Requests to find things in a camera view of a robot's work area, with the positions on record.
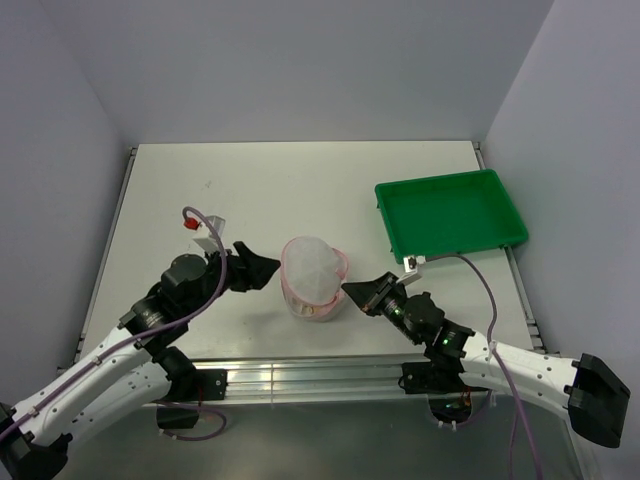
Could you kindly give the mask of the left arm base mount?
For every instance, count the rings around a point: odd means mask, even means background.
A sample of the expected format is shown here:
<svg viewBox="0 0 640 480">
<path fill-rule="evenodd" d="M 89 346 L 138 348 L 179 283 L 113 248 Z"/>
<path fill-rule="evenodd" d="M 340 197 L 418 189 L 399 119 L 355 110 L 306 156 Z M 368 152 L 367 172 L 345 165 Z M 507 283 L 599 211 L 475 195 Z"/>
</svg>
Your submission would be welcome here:
<svg viewBox="0 0 640 480">
<path fill-rule="evenodd" d="M 225 369 L 196 369 L 175 382 L 169 392 L 161 398 L 169 403 L 195 403 L 203 406 L 205 401 L 220 401 L 225 398 L 227 371 Z M 186 407 L 158 407 L 156 424 L 160 429 L 190 430 L 196 426 L 201 414 Z"/>
</svg>

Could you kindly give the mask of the white mesh laundry bag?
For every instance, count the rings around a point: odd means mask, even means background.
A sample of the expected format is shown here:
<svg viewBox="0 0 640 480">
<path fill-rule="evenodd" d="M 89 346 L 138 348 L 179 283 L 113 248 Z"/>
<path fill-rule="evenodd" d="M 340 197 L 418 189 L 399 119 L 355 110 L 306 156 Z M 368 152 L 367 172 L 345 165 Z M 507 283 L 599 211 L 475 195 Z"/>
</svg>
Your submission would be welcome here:
<svg viewBox="0 0 640 480">
<path fill-rule="evenodd" d="M 346 255 L 318 237 L 298 236 L 285 245 L 280 263 L 289 312 L 309 322 L 331 320 L 345 297 L 341 287 L 349 271 Z"/>
</svg>

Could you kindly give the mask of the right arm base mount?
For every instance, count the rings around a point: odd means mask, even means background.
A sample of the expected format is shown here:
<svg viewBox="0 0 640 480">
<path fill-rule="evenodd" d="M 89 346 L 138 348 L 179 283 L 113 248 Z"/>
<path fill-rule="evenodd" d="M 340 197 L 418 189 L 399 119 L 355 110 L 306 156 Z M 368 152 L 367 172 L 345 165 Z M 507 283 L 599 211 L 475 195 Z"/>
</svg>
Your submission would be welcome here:
<svg viewBox="0 0 640 480">
<path fill-rule="evenodd" d="M 397 384 L 406 395 L 428 397 L 429 412 L 439 428 L 461 428 L 475 421 L 493 401 L 491 391 L 470 387 L 458 374 L 441 370 L 430 361 L 402 363 Z"/>
</svg>

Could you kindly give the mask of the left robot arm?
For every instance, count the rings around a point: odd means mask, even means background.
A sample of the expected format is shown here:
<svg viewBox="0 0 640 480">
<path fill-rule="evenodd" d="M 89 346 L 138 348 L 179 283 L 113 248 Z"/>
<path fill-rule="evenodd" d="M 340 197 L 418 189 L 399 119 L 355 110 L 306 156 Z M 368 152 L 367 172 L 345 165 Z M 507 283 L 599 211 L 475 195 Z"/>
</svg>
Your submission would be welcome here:
<svg viewBox="0 0 640 480">
<path fill-rule="evenodd" d="M 225 291 L 264 288 L 280 262 L 232 249 L 175 258 L 99 345 L 51 384 L 1 407 L 1 462 L 14 479 L 52 479 L 71 445 L 156 400 L 197 391 L 197 371 L 175 341 Z"/>
</svg>

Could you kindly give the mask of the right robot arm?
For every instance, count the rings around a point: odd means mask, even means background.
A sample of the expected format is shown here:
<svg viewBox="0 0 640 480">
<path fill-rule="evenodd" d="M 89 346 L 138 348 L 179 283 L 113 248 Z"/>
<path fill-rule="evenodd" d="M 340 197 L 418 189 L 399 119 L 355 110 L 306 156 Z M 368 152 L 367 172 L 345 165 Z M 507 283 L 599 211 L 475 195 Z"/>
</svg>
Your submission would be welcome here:
<svg viewBox="0 0 640 480">
<path fill-rule="evenodd" d="M 599 357 L 561 358 L 490 340 L 447 319 L 430 293 L 408 295 L 392 273 L 342 289 L 364 314 L 386 318 L 423 348 L 423 360 L 401 366 L 406 393 L 471 388 L 509 394 L 568 421 L 596 445 L 619 447 L 631 392 Z"/>
</svg>

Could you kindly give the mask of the aluminium frame rail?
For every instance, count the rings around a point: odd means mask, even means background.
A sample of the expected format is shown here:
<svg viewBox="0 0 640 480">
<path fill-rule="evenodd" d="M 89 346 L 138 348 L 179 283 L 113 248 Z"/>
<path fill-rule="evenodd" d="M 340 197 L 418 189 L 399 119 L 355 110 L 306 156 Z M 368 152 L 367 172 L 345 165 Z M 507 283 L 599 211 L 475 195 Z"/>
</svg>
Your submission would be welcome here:
<svg viewBox="0 0 640 480">
<path fill-rule="evenodd" d="M 376 184 L 481 167 L 469 141 L 142 144 L 130 160 L 73 365 L 143 292 L 143 267 L 158 279 L 172 257 L 195 250 L 181 224 L 185 205 L 224 217 L 229 235 L 257 238 L 264 254 L 277 254 L 297 228 L 310 226 L 339 245 L 353 268 L 372 268 L 388 260 Z M 228 404 L 399 398 L 395 380 L 415 350 L 384 346 L 390 329 L 366 329 L 358 315 L 346 330 L 363 339 L 318 352 L 284 340 L 265 347 L 256 299 L 233 296 L 200 316 L 180 346 L 197 368 L 227 371 Z"/>
</svg>

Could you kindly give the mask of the green plastic bin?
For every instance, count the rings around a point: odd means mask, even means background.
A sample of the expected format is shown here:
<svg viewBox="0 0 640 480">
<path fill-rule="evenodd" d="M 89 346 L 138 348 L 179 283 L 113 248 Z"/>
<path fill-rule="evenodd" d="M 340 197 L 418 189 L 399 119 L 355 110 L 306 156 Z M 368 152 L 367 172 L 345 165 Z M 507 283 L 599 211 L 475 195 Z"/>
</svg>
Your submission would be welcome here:
<svg viewBox="0 0 640 480">
<path fill-rule="evenodd" d="M 525 243 L 529 232 L 491 169 L 381 183 L 377 208 L 398 264 Z"/>
</svg>

